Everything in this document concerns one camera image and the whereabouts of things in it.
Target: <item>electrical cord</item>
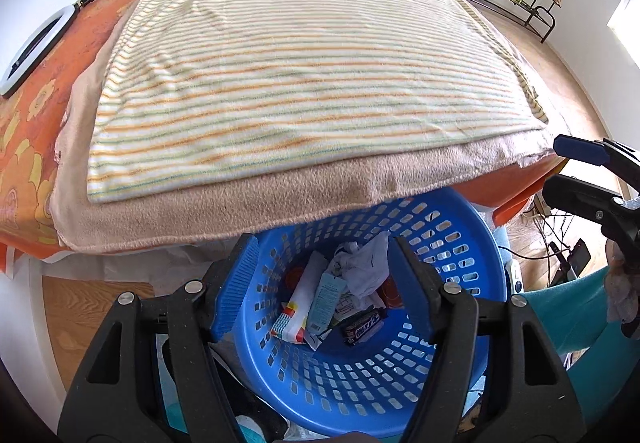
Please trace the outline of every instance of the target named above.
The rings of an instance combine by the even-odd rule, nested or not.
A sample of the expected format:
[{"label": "electrical cord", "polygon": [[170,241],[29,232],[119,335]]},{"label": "electrical cord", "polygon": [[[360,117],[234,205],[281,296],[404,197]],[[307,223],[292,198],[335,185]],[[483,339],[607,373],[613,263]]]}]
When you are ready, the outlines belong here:
[{"label": "electrical cord", "polygon": [[542,237],[542,241],[545,243],[545,251],[546,251],[546,286],[549,287],[551,284],[551,257],[549,257],[549,243],[546,240],[545,228],[542,226],[537,218],[533,218],[533,223],[538,229],[538,233],[540,237]]},{"label": "electrical cord", "polygon": [[563,251],[569,251],[569,248],[563,248],[563,249],[560,249],[558,251],[555,251],[554,253],[550,253],[548,255],[544,255],[543,257],[527,257],[526,255],[521,255],[521,254],[517,253],[517,251],[513,251],[511,248],[507,248],[506,246],[498,246],[498,248],[505,249],[509,253],[512,253],[513,255],[516,255],[516,256],[518,256],[518,257],[520,257],[522,259],[526,259],[527,261],[541,261],[543,259],[551,259],[555,255],[558,255],[558,253],[562,253]]},{"label": "electrical cord", "polygon": [[560,243],[561,246],[564,246],[564,248],[570,248],[569,245],[564,243],[564,238],[560,239],[559,235],[556,233],[556,229],[554,228],[556,226],[556,217],[561,215],[561,214],[557,214],[554,215],[554,226],[551,226],[549,224],[549,222],[546,220],[546,217],[544,216],[544,214],[542,214],[542,212],[538,209],[537,205],[535,203],[533,203],[533,207],[536,209],[536,212],[538,212],[538,214],[540,215],[540,217],[542,218],[542,220],[545,222],[545,225],[548,226],[551,229],[551,233],[554,235],[554,237],[558,240],[558,242]]}]

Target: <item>beige fleece blanket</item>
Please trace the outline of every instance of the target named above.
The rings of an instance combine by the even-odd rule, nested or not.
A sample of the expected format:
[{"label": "beige fleece blanket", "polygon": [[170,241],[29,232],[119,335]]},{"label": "beige fleece blanket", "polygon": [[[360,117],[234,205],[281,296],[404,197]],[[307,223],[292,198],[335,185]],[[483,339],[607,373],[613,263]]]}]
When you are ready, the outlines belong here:
[{"label": "beige fleece blanket", "polygon": [[91,204],[86,176],[95,113],[111,50],[129,16],[130,11],[74,83],[67,121],[56,143],[60,167],[50,208],[60,242],[75,251],[108,253],[196,243],[315,220],[469,181],[514,163],[530,165],[552,153],[556,134],[568,132],[539,75],[514,52],[549,119],[544,130]]}]

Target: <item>teal fabric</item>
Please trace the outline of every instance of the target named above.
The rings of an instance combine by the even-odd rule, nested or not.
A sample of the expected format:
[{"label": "teal fabric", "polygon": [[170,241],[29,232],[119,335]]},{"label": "teal fabric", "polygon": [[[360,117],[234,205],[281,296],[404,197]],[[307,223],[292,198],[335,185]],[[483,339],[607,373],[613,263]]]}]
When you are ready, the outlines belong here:
[{"label": "teal fabric", "polygon": [[171,405],[165,407],[164,411],[166,412],[166,420],[169,423],[169,427],[187,433],[187,425],[184,422],[182,409],[180,408],[179,403],[172,403]]},{"label": "teal fabric", "polygon": [[607,324],[607,270],[523,294],[558,353],[589,348],[568,372],[587,425],[604,414],[640,360],[640,341],[627,339],[620,322]]},{"label": "teal fabric", "polygon": [[244,440],[247,443],[266,443],[266,441],[260,434],[258,434],[257,432],[254,432],[250,428],[245,427],[244,425],[240,425],[240,430],[242,431]]}]

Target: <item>clothes rack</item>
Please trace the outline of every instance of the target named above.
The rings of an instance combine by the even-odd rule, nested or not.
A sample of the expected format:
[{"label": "clothes rack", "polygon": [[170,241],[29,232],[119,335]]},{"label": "clothes rack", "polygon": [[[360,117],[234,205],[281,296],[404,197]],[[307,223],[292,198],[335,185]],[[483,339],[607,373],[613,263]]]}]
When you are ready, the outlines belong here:
[{"label": "clothes rack", "polygon": [[[525,3],[524,1],[516,3],[513,0],[508,0],[508,1],[511,1],[511,3],[513,3],[515,6],[518,6],[521,10],[523,10],[524,12],[526,12],[528,14],[528,17],[526,19],[523,19],[523,18],[519,17],[517,14],[515,14],[513,12],[510,12],[509,10],[504,8],[503,6],[495,4],[495,3],[493,3],[493,2],[491,2],[489,0],[469,0],[469,1],[472,1],[475,4],[479,4],[480,6],[484,6],[485,8],[493,10],[494,12],[497,12],[498,14],[501,14],[502,16],[505,16],[508,19],[511,19],[513,22],[516,22],[517,24],[523,26],[524,28],[526,28],[530,32],[535,33],[540,38],[540,42],[541,43],[543,43],[543,42],[545,42],[547,40],[549,35],[551,35],[551,32],[556,27],[556,18],[551,13],[552,10],[556,6],[558,8],[562,8],[562,6],[561,6],[561,4],[559,2],[560,0],[550,0],[551,2],[550,2],[550,4],[548,6],[545,6],[544,4],[538,4],[540,0],[533,0],[533,2],[531,4]],[[538,23],[542,24],[543,26],[546,26],[546,32],[545,33],[540,33],[532,25],[532,22],[534,22],[534,20],[535,20],[535,22],[538,22]]]}]

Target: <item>striped cloth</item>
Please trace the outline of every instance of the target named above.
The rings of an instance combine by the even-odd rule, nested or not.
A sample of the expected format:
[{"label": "striped cloth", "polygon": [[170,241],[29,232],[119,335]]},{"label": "striped cloth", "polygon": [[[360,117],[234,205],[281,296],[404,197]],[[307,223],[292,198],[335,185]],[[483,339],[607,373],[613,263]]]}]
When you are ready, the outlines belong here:
[{"label": "striped cloth", "polygon": [[92,202],[545,127],[464,0],[140,0],[90,146]]}]

